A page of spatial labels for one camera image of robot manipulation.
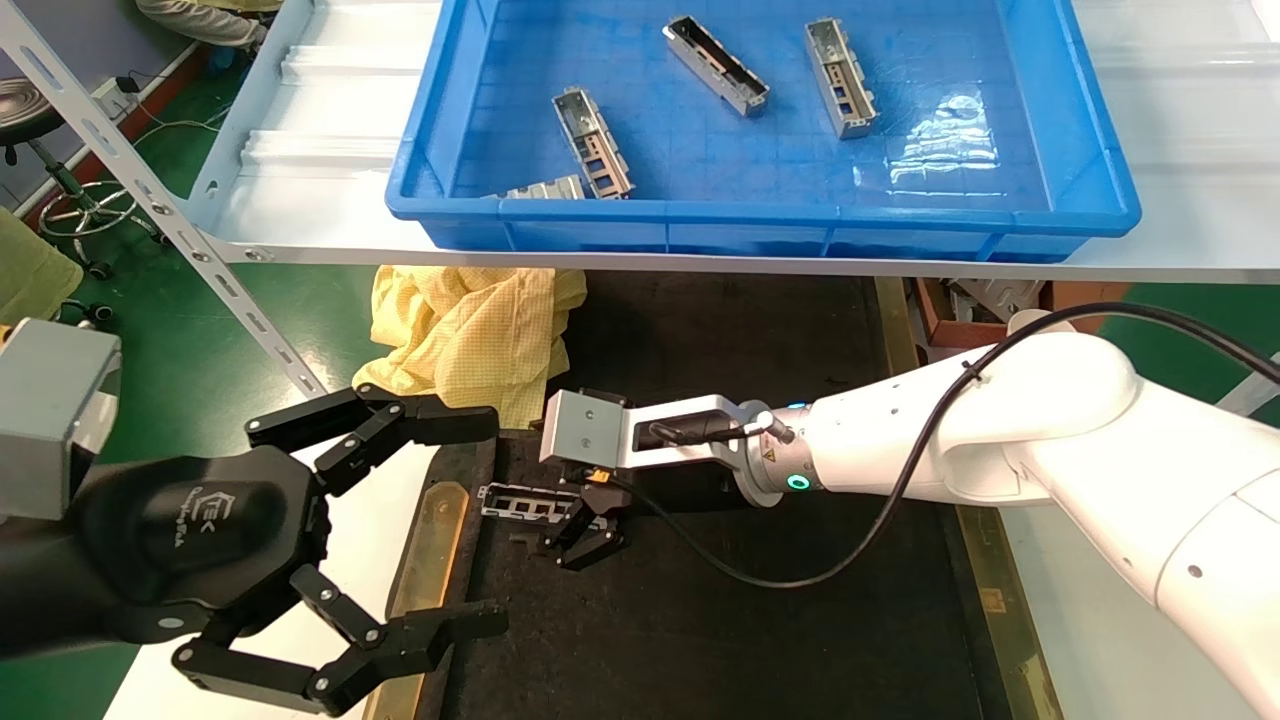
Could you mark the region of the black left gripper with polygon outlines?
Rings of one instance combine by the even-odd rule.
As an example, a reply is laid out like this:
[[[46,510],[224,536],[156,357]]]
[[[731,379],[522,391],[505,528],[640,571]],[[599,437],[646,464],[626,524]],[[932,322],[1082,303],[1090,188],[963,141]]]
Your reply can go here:
[[[316,568],[332,529],[323,484],[287,452],[95,468],[63,521],[99,583],[63,646],[197,634],[173,667],[204,691],[339,717],[384,682],[434,673],[454,644],[509,626],[493,600],[378,623]],[[320,667],[233,650],[297,603],[346,647]]]

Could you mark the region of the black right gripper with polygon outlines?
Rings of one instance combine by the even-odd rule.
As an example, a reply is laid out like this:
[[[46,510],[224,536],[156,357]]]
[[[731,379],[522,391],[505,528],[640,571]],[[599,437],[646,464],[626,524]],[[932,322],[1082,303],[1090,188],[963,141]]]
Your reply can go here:
[[[497,437],[492,406],[448,407],[435,395],[398,396],[376,386],[356,386],[269,413],[247,421],[252,447],[273,446],[293,454],[334,439],[314,464],[326,495],[340,497],[407,443],[422,446],[479,443]],[[545,538],[548,551],[562,552],[562,568],[581,571],[623,550],[628,539],[616,519],[591,529],[594,518],[616,518],[628,509],[620,471],[600,466],[562,466],[559,482],[575,500]]]

